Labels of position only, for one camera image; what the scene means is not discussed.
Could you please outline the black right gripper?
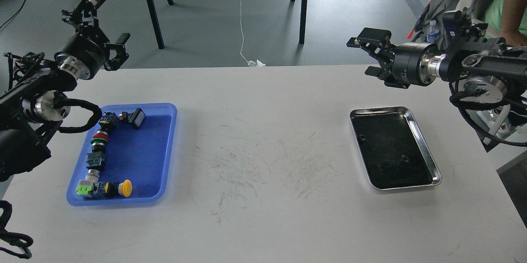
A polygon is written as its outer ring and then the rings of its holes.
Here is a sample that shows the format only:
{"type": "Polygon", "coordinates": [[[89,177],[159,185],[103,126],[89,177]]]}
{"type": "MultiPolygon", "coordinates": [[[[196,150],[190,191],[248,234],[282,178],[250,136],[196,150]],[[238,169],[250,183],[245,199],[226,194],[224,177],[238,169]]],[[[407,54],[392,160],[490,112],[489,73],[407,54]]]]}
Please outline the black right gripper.
{"type": "Polygon", "coordinates": [[[362,49],[377,62],[393,62],[392,68],[368,66],[365,75],[374,76],[385,86],[408,89],[410,85],[428,86],[436,79],[430,64],[441,51],[435,44],[407,42],[393,45],[392,32],[386,29],[364,28],[346,43],[348,48],[362,49]]]}

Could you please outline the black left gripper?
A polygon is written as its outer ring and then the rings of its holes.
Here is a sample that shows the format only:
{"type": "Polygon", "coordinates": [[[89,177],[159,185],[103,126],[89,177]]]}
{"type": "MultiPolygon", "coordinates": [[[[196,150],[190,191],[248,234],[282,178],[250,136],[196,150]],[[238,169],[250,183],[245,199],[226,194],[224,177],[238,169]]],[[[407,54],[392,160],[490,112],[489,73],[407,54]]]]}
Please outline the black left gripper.
{"type": "Polygon", "coordinates": [[[104,43],[103,49],[87,39],[107,38],[97,17],[97,10],[105,1],[81,0],[71,12],[62,10],[62,21],[72,25],[77,33],[54,54],[54,60],[60,70],[73,75],[76,80],[94,78],[103,65],[107,71],[119,70],[129,58],[125,43],[130,33],[122,33],[116,43],[104,43]],[[111,51],[115,51],[115,56],[109,59],[111,51]]]}

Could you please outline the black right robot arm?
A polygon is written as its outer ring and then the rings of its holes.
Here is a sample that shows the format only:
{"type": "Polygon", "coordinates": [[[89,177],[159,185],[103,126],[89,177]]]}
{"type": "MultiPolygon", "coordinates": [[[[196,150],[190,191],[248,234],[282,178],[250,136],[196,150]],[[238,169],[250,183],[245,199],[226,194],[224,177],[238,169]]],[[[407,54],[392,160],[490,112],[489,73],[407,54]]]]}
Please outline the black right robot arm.
{"type": "Polygon", "coordinates": [[[486,131],[468,114],[468,110],[486,111],[516,107],[526,124],[526,47],[508,46],[502,37],[487,39],[487,23],[472,23],[461,11],[443,15],[446,47],[431,42],[390,43],[389,30],[364,28],[347,42],[348,47],[362,49],[377,60],[366,75],[374,76],[388,87],[407,89],[410,85],[428,86],[435,79],[449,83],[450,103],[482,137],[498,143],[525,147],[525,142],[510,142],[486,131]]]}

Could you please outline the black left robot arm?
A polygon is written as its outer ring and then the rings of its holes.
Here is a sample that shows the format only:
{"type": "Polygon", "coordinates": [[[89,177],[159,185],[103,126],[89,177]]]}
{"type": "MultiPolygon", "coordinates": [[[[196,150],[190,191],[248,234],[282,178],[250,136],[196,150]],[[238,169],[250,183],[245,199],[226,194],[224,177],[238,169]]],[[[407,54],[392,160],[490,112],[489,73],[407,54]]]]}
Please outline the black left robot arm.
{"type": "Polygon", "coordinates": [[[2,182],[49,159],[47,145],[56,132],[83,133],[100,120],[100,107],[68,98],[66,92],[73,91],[78,80],[94,78],[100,68],[118,70],[129,57],[130,34],[123,33],[112,43],[99,27],[97,11],[105,1],[80,0],[72,11],[62,11],[62,21],[75,32],[54,59],[46,59],[43,52],[5,53],[8,91],[1,96],[0,108],[2,182]]]}

